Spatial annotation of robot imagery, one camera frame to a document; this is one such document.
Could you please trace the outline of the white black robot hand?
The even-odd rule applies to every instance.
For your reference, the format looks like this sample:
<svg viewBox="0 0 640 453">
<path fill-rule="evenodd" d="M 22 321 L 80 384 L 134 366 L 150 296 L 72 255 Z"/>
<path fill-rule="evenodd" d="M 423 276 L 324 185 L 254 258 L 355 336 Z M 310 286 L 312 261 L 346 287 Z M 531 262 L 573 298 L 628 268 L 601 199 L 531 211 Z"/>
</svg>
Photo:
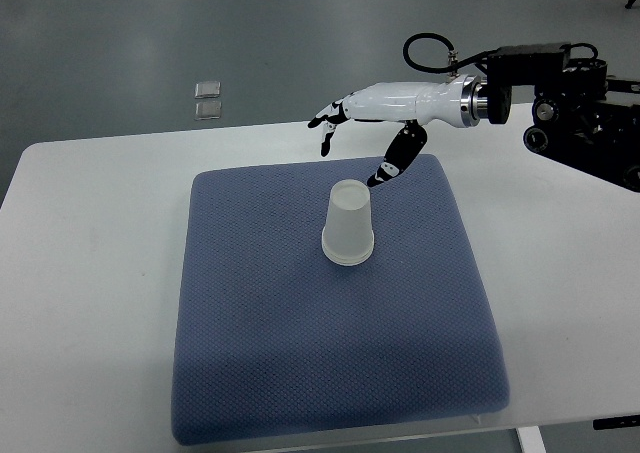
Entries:
<svg viewBox="0 0 640 453">
<path fill-rule="evenodd" d="M 476 76 L 445 83 L 377 83 L 336 100 L 308 123 L 322 128 L 321 155 L 327 156 L 339 125 L 356 122 L 396 122 L 402 125 L 376 171 L 367 179 L 372 188 L 404 173 L 428 141 L 426 126 L 442 121 L 456 128 L 476 126 L 488 117 L 484 84 Z"/>
</svg>

